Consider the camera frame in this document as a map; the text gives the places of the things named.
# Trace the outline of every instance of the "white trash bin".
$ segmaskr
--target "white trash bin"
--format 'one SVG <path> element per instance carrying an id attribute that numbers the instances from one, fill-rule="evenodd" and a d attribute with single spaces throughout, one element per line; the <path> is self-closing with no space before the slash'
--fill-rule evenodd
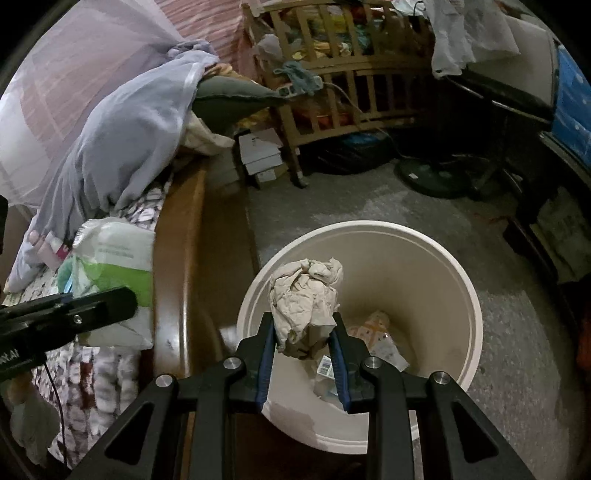
<path id="1" fill-rule="evenodd" d="M 339 311 L 347 319 L 375 310 L 390 315 L 416 354 L 415 373 L 449 373 L 466 390 L 482 350 L 482 312 L 458 261 L 429 237 L 395 223 L 354 220 L 294 240 L 252 282 L 238 315 L 238 338 L 256 334 L 270 311 L 268 280 L 280 265 L 302 258 L 343 264 Z M 265 417 L 295 440 L 335 453 L 367 451 L 368 414 L 348 415 L 318 398 L 303 362 L 275 354 Z M 411 415 L 413 439 L 417 421 Z"/>

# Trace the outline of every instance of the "wooden bed frame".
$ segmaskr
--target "wooden bed frame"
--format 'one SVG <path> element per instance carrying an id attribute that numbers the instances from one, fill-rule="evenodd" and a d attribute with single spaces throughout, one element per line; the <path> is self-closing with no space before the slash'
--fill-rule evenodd
<path id="1" fill-rule="evenodd" d="M 257 268 L 245 191 L 206 192 L 204 161 L 194 160 L 175 175 L 155 233 L 154 348 L 142 354 L 140 385 L 162 373 L 198 374 L 227 355 L 219 329 L 235 325 Z M 227 286 L 217 273 L 220 265 L 237 270 L 229 281 L 230 297 L 208 290 Z M 12 438 L 9 412 L 0 401 L 0 468 L 8 478 L 65 478 L 63 465 L 47 456 L 47 468 L 27 459 Z"/>

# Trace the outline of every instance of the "green cloth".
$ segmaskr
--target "green cloth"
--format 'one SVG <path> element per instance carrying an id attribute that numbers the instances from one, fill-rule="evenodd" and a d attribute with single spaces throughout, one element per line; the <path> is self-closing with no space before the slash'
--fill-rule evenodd
<path id="1" fill-rule="evenodd" d="M 213 133 L 223 135 L 243 118 L 284 103 L 276 91 L 258 83 L 218 75 L 199 83 L 192 110 Z"/>

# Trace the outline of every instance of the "concrete floor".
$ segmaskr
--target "concrete floor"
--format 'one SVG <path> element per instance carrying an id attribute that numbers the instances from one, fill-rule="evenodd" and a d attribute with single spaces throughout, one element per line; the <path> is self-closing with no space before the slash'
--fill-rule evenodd
<path id="1" fill-rule="evenodd" d="M 249 188 L 261 265 L 300 235 L 344 220 L 395 222 L 441 243 L 468 273 L 482 307 L 482 356 L 468 393 L 538 480 L 568 478 L 585 434 L 575 350 L 532 266 L 503 240 L 506 222 L 490 221 L 510 212 L 511 199 L 433 199 L 404 186 L 392 164 L 309 180 L 305 190 L 286 177 L 262 191 Z"/>

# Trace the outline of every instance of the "white plastic bag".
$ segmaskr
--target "white plastic bag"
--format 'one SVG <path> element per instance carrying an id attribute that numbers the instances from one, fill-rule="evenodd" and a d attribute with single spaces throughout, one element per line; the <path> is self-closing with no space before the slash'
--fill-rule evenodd
<path id="1" fill-rule="evenodd" d="M 436 78 L 461 75 L 466 64 L 519 54 L 494 0 L 424 0 L 435 33 L 431 68 Z"/>
<path id="2" fill-rule="evenodd" d="M 425 16 L 425 3 L 423 0 L 392 0 L 394 9 L 407 17 L 414 15 Z"/>
<path id="3" fill-rule="evenodd" d="M 74 297 L 128 287 L 138 300 L 132 318 L 80 335 L 82 345 L 152 348 L 153 245 L 154 232 L 120 218 L 88 220 L 80 227 L 72 249 Z"/>

